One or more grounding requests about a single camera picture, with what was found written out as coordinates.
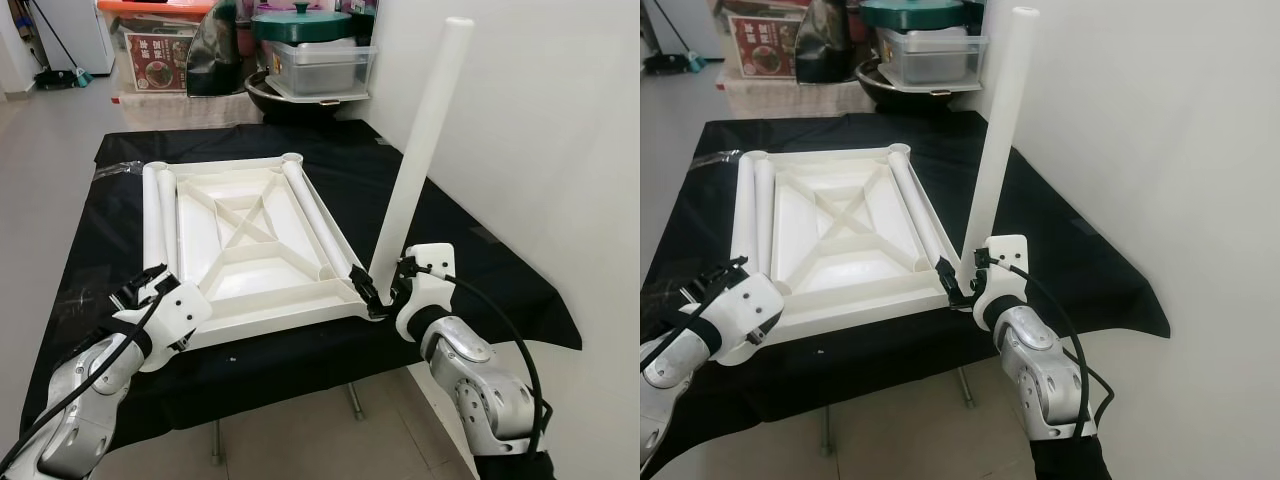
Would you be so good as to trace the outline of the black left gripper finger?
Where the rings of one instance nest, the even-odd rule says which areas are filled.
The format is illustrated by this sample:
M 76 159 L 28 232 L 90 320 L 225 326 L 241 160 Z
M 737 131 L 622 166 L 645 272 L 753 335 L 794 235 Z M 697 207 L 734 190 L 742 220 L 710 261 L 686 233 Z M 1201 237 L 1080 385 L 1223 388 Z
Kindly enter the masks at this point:
M 722 287 L 737 285 L 740 282 L 751 275 L 751 273 L 745 269 L 748 261 L 749 257 L 737 256 L 714 265 L 712 270 L 705 273 L 705 284 Z
M 145 293 L 151 291 L 154 293 L 166 293 L 173 289 L 173 274 L 169 266 L 164 262 L 146 268 L 143 271 L 138 273 L 128 280 L 128 291 L 131 293 Z

